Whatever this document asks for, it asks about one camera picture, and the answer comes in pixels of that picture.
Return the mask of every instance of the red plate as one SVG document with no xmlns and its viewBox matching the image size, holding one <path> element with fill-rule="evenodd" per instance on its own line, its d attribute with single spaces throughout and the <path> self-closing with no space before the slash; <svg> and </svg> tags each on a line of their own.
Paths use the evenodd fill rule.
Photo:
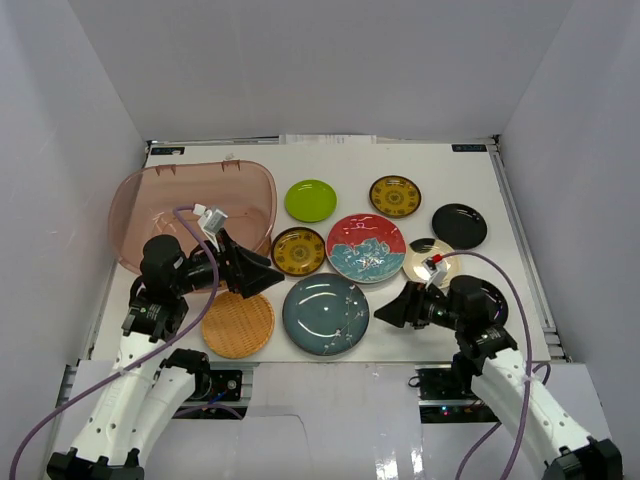
<svg viewBox="0 0 640 480">
<path fill-rule="evenodd" d="M 359 213 L 336 223 L 327 238 L 331 265 L 349 280 L 376 283 L 402 268 L 407 247 L 393 222 Z"/>
</svg>

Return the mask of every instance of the purple cable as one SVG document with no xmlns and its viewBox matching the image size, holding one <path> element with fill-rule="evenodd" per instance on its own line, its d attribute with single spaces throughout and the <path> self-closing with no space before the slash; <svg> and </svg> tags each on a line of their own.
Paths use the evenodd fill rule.
<svg viewBox="0 0 640 480">
<path fill-rule="evenodd" d="M 538 365 L 535 366 L 535 368 L 533 369 L 533 373 L 537 372 L 538 370 L 540 370 L 542 367 L 547 367 L 547 371 L 544 374 L 544 378 L 542 379 L 542 384 L 546 385 L 547 382 L 549 381 L 549 377 L 551 376 L 551 364 L 550 363 L 539 363 Z M 480 446 L 486 442 L 489 437 L 491 435 L 493 435 L 496 430 L 498 430 L 500 427 L 502 426 L 502 423 L 498 422 L 496 423 L 493 427 L 491 427 L 489 429 L 489 431 L 487 431 L 487 433 L 485 433 L 480 440 L 478 440 L 473 447 L 471 447 L 471 449 L 469 449 L 469 451 L 467 452 L 467 454 L 464 456 L 464 458 L 462 459 L 462 461 L 460 462 L 460 466 L 458 467 L 458 471 L 456 472 L 456 480 L 460 480 L 460 478 L 462 478 L 462 471 L 464 470 L 464 467 L 467 466 L 467 462 L 469 462 L 469 460 L 471 460 L 471 457 L 473 456 L 474 453 L 476 453 L 476 450 L 478 450 L 478 448 L 480 448 Z"/>
<path fill-rule="evenodd" d="M 481 253 L 477 252 L 467 252 L 467 251 L 458 251 L 451 253 L 446 253 L 442 255 L 442 260 L 448 257 L 455 257 L 457 255 L 469 255 L 470 257 L 476 257 L 480 260 L 484 260 L 493 268 L 495 268 L 500 275 L 505 279 L 513 296 L 516 299 L 516 304 L 518 305 L 518 310 L 520 311 L 520 316 L 522 317 L 522 323 L 524 324 L 524 339 L 527 351 L 527 358 L 525 360 L 525 374 L 527 377 L 531 377 L 532 369 L 533 369 L 533 347 L 531 346 L 531 332 L 529 331 L 529 322 L 527 321 L 527 316 L 524 313 L 524 306 L 522 305 L 522 300 L 520 299 L 520 295 L 518 295 L 518 291 L 516 290 L 515 285 L 507 275 L 500 265 L 491 260 L 489 257 L 485 257 Z M 511 450 L 511 455 L 509 456 L 509 461 L 507 462 L 507 466 L 505 467 L 502 475 L 500 476 L 500 480 L 506 480 L 511 470 L 513 469 L 513 465 L 516 463 L 516 458 L 518 456 L 518 452 L 520 451 L 520 446 L 522 445 L 522 439 L 524 437 L 524 429 L 527 423 L 527 413 L 529 412 L 529 400 L 531 398 L 531 382 L 525 382 L 524 384 L 524 401 L 522 402 L 522 411 L 520 413 L 520 426 L 518 427 L 518 433 L 516 434 L 516 440 L 513 444 L 513 449 Z"/>
<path fill-rule="evenodd" d="M 242 415 L 240 415 L 235 409 L 227 406 L 227 405 L 222 405 L 220 403 L 208 403 L 206 405 L 198 405 L 197 407 L 189 407 L 189 408 L 185 408 L 184 410 L 180 410 L 178 413 L 176 413 L 173 418 L 180 418 L 180 417 L 184 417 L 185 415 L 189 415 L 190 413 L 193 412 L 197 412 L 198 410 L 202 410 L 203 408 L 219 408 L 221 410 L 225 410 L 227 412 L 229 412 L 230 414 L 232 414 L 234 417 L 236 417 L 238 420 L 242 420 Z"/>
<path fill-rule="evenodd" d="M 202 310 L 202 312 L 196 317 L 196 319 L 193 322 L 191 322 L 189 325 L 187 325 L 187 327 L 182 332 L 178 333 L 175 337 L 173 337 L 171 340 L 169 340 L 164 345 L 161 345 L 160 347 L 156 348 L 154 351 L 149 352 L 147 355 L 143 356 L 142 358 L 136 360 L 133 363 L 130 363 L 129 365 L 127 365 L 126 367 L 124 367 L 122 369 L 123 371 L 128 372 L 130 370 L 133 370 L 134 368 L 139 367 L 140 365 L 142 365 L 144 362 L 146 362 L 150 358 L 155 357 L 156 355 L 158 355 L 159 353 L 165 351 L 167 348 L 171 347 L 174 343 L 176 343 L 177 341 L 182 339 L 187 333 L 189 333 L 191 330 L 193 330 L 195 328 L 195 326 L 198 325 L 198 323 L 200 323 L 200 321 L 202 320 L 204 315 L 207 313 L 207 311 L 209 310 L 209 308 L 213 304 L 213 300 L 216 297 L 216 291 L 218 290 L 218 282 L 219 282 L 218 265 L 216 264 L 216 259 L 214 258 L 213 253 L 211 253 L 211 250 L 209 250 L 209 247 L 207 246 L 207 244 L 200 238 L 200 236 L 191 227 L 191 225 L 189 225 L 187 223 L 187 221 L 182 217 L 182 215 L 180 215 L 180 213 L 178 213 L 178 212 L 182 212 L 182 211 L 185 211 L 185 210 L 192 211 L 193 210 L 193 205 L 184 206 L 184 207 L 176 207 L 176 208 L 173 209 L 173 214 L 180 221 L 180 223 L 182 223 L 184 228 L 186 228 L 189 231 L 189 233 L 191 235 L 193 235 L 193 237 L 198 241 L 198 244 L 200 245 L 200 247 L 202 247 L 202 249 L 204 250 L 204 253 L 207 255 L 207 258 L 211 262 L 211 267 L 213 269 L 213 288 L 211 289 L 211 295 L 209 295 L 209 299 L 207 300 L 207 303 L 204 306 L 204 309 Z M 22 456 L 22 453 L 24 452 L 24 449 L 27 447 L 29 442 L 42 429 L 42 427 L 44 427 L 47 423 L 49 423 L 51 420 L 53 420 L 55 417 L 60 415 L 62 412 L 64 412 L 68 408 L 74 406 L 76 403 L 78 403 L 83 398 L 86 398 L 89 395 L 91 395 L 93 392 L 95 392 L 97 390 L 100 390 L 102 387 L 104 387 L 104 386 L 108 385 L 109 383 L 113 382 L 115 379 L 119 378 L 120 376 L 122 376 L 122 373 L 121 372 L 116 372 L 116 373 L 108 376 L 104 380 L 96 383 L 93 387 L 90 387 L 87 390 L 85 390 L 84 392 L 79 393 L 78 395 L 73 397 L 71 400 L 69 400 L 67 403 L 65 403 L 64 405 L 60 405 L 58 408 L 53 410 L 49 415 L 44 417 L 35 427 L 33 427 L 31 429 L 31 431 L 29 433 L 27 433 L 27 435 L 24 437 L 24 440 L 22 440 L 22 442 L 18 446 L 18 449 L 16 450 L 15 455 L 13 456 L 13 460 L 11 461 L 11 468 L 9 470 L 9 480 L 16 480 L 16 475 L 17 475 L 17 471 L 18 471 L 18 462 L 20 461 L 20 457 Z"/>
</svg>

